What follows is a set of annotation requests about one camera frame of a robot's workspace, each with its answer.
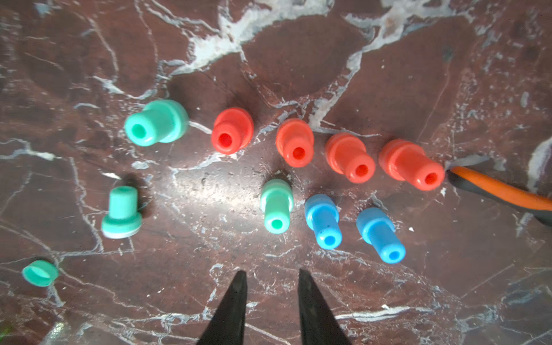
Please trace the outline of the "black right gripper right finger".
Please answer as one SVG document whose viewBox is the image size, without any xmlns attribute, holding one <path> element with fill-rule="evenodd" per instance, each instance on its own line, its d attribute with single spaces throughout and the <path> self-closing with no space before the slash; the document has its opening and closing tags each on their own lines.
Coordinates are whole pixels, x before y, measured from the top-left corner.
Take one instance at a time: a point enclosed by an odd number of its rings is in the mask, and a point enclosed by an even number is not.
<svg viewBox="0 0 552 345">
<path fill-rule="evenodd" d="M 300 269 L 298 302 L 302 344 L 351 345 L 309 271 Z"/>
</svg>

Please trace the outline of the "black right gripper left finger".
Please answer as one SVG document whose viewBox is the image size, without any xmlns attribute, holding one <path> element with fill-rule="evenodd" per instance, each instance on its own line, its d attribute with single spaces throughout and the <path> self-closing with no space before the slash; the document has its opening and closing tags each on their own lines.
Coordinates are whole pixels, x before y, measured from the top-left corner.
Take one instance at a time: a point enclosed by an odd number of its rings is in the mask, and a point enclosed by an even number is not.
<svg viewBox="0 0 552 345">
<path fill-rule="evenodd" d="M 243 344 L 246 307 L 247 273 L 240 270 L 196 344 Z"/>
</svg>

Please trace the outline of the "blue stamp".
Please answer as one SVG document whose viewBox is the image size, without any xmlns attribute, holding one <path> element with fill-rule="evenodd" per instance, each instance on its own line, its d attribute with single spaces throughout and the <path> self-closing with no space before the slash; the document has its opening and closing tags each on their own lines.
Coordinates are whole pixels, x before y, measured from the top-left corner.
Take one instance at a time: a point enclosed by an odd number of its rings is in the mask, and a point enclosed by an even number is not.
<svg viewBox="0 0 552 345">
<path fill-rule="evenodd" d="M 393 265 L 404 259 L 405 246 L 395 235 L 395 226 L 385 212 L 379 208 L 365 209 L 357 217 L 356 227 L 383 262 Z"/>
<path fill-rule="evenodd" d="M 322 249 L 334 250 L 342 243 L 339 212 L 327 195 L 317 194 L 310 197 L 305 204 L 305 216 L 308 227 L 313 230 Z"/>
</svg>

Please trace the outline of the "green stamp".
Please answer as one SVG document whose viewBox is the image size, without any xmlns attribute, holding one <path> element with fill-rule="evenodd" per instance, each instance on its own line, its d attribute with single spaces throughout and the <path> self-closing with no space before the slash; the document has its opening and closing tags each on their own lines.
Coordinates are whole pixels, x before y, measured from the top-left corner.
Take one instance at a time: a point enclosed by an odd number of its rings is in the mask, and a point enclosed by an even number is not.
<svg viewBox="0 0 552 345">
<path fill-rule="evenodd" d="M 124 124 L 128 138 L 141 147 L 174 142 L 188 128 L 188 112 L 178 102 L 168 99 L 149 102 L 141 112 L 129 116 Z"/>
<path fill-rule="evenodd" d="M 106 238 L 123 239 L 138 233 L 142 214 L 138 211 L 138 191 L 131 186 L 119 186 L 109 194 L 108 214 L 103 218 L 101 231 Z"/>
<path fill-rule="evenodd" d="M 260 208 L 264 214 L 264 227 L 272 234 L 289 229 L 290 212 L 294 206 L 290 185 L 281 179 L 272 179 L 263 185 Z"/>
</svg>

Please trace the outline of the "red stamp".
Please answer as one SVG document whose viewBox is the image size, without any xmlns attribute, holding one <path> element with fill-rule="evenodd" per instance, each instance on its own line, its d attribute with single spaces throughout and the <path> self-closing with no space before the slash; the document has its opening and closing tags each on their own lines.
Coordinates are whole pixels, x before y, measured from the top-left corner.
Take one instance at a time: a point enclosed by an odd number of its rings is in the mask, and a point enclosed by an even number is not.
<svg viewBox="0 0 552 345">
<path fill-rule="evenodd" d="M 224 155 L 232 155 L 245 148 L 252 140 L 254 122 L 251 115 L 241 108 L 222 111 L 214 122 L 211 144 Z"/>
<path fill-rule="evenodd" d="M 438 188 L 444 178 L 444 167 L 429 159 L 422 147 L 404 139 L 388 142 L 378 155 L 381 168 L 397 181 L 407 181 L 420 191 Z"/>
<path fill-rule="evenodd" d="M 291 167 L 305 167 L 313 159 L 313 132 L 301 119 L 285 120 L 277 131 L 275 143 L 277 151 Z"/>
<path fill-rule="evenodd" d="M 375 174 L 375 161 L 367 154 L 365 144 L 354 135 L 333 135 L 325 145 L 325 157 L 334 172 L 352 183 L 365 183 Z"/>
</svg>

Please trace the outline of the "green cap top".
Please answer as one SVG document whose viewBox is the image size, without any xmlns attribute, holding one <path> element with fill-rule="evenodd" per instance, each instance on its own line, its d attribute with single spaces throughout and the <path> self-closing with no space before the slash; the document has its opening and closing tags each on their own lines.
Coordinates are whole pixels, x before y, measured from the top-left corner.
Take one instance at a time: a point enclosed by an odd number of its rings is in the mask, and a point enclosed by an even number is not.
<svg viewBox="0 0 552 345">
<path fill-rule="evenodd" d="M 45 260 L 35 260 L 23 268 L 22 276 L 29 284 L 46 288 L 54 283 L 59 272 L 54 264 Z"/>
</svg>

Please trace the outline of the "orange handled pliers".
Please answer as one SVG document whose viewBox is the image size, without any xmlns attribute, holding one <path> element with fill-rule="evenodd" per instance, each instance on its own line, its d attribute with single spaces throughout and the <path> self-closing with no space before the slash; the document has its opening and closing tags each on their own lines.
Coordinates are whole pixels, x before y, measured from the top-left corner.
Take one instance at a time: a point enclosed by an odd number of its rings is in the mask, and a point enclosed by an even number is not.
<svg viewBox="0 0 552 345">
<path fill-rule="evenodd" d="M 551 199 L 523 191 L 469 168 L 457 166 L 447 171 L 448 181 L 456 188 L 491 198 L 519 211 L 534 215 L 551 227 Z"/>
</svg>

